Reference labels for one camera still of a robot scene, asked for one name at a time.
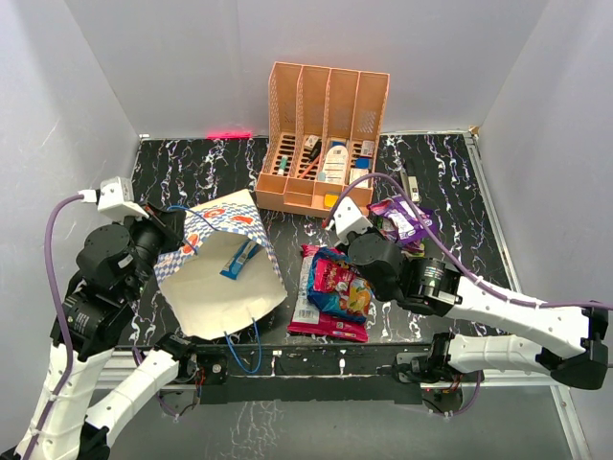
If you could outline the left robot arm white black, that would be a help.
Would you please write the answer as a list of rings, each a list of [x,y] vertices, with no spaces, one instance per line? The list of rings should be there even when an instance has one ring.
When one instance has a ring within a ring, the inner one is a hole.
[[[187,243],[184,212],[149,205],[143,210],[141,217],[121,218],[85,238],[64,296],[51,246],[44,246],[57,310],[49,368],[24,437],[2,458],[106,459],[119,433],[165,384],[195,376],[198,360],[190,342],[169,333],[104,400],[90,403],[159,257]]]

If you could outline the checkered paper bag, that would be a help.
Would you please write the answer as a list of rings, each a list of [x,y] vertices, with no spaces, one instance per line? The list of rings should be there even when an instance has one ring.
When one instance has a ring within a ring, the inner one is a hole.
[[[243,189],[188,208],[185,244],[160,256],[155,266],[160,292],[171,306],[182,333],[204,340],[231,336],[251,327],[261,346],[258,321],[287,297],[282,273],[263,227],[258,207]],[[219,274],[245,240],[260,245],[236,280]]]

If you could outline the purple snack packet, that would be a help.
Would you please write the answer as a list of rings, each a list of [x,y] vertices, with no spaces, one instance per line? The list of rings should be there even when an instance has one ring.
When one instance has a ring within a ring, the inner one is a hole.
[[[367,206],[374,226],[388,240],[402,248],[417,247],[429,234],[412,208],[400,195]]]

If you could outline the orange snack packet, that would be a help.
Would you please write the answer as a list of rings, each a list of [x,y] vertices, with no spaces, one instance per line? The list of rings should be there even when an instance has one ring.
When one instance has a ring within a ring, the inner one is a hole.
[[[313,259],[311,274],[310,289],[315,292],[360,292],[368,287],[352,266],[324,254],[317,254]]]

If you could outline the blue small snack packet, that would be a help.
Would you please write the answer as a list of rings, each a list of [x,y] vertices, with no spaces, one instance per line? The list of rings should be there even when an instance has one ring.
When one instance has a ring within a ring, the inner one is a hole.
[[[230,280],[236,280],[244,266],[259,252],[260,245],[253,240],[245,240],[219,274]]]

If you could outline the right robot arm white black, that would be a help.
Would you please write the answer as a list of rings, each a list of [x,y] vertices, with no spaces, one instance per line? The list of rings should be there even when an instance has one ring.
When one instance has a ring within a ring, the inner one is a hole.
[[[435,334],[426,354],[397,359],[397,371],[406,379],[433,383],[485,370],[513,370],[582,390],[602,387],[609,359],[603,342],[607,311],[547,307],[523,294],[474,282],[443,261],[410,260],[374,228],[346,231],[339,240],[338,249],[376,299],[424,316],[502,330],[486,336]]]

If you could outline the pink snack packet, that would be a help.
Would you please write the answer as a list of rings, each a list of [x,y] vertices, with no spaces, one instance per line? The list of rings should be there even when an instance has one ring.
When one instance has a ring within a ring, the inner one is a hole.
[[[291,334],[315,334],[358,343],[368,341],[365,323],[358,324],[318,310],[307,299],[308,272],[315,252],[324,246],[304,244],[303,261],[298,283],[298,294],[294,312],[287,326]]]

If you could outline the colourful candy packet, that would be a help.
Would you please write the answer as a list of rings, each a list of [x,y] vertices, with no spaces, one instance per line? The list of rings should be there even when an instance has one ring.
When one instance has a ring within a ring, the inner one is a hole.
[[[337,251],[334,248],[320,247],[314,254],[313,259],[317,254],[324,254],[334,260],[341,260],[348,263],[349,258]],[[308,272],[307,280],[307,299],[312,303],[319,311],[326,314],[330,314],[351,322],[363,324],[368,316],[370,305],[373,299],[373,294],[370,284],[362,278],[358,273],[358,276],[367,284],[367,288],[360,292],[347,292],[341,293],[334,291],[331,293],[315,292],[310,289],[313,275],[311,274],[312,263]]]

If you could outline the green snack packet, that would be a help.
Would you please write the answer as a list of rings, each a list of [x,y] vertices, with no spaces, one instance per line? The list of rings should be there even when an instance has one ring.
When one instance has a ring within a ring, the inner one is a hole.
[[[403,253],[410,257],[423,257],[425,245],[422,239],[425,231],[416,221],[405,218],[402,214],[389,218],[375,217],[375,227],[389,241],[396,244]]]

